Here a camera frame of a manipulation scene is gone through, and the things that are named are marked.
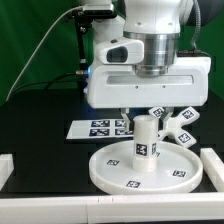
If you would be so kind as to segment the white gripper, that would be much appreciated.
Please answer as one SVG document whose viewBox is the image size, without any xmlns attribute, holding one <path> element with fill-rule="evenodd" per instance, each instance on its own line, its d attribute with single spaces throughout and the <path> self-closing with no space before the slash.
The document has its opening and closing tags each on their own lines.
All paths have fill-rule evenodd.
<svg viewBox="0 0 224 224">
<path fill-rule="evenodd" d="M 166 128 L 173 107 L 202 106 L 208 98 L 209 57 L 179 57 L 168 72 L 138 76 L 131 65 L 101 65 L 88 81 L 87 101 L 92 108 L 121 108 L 125 129 L 132 130 L 128 108 L 166 107 Z"/>
</svg>

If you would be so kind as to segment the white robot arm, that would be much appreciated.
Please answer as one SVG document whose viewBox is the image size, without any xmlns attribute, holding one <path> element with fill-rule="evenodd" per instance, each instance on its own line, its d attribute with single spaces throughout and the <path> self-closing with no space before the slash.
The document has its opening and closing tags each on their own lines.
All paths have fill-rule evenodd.
<svg viewBox="0 0 224 224">
<path fill-rule="evenodd" d="M 211 59 L 197 48 L 200 28 L 224 0 L 124 0 L 126 17 L 97 22 L 87 101 L 118 108 L 126 126 L 133 108 L 201 106 Z"/>
</svg>

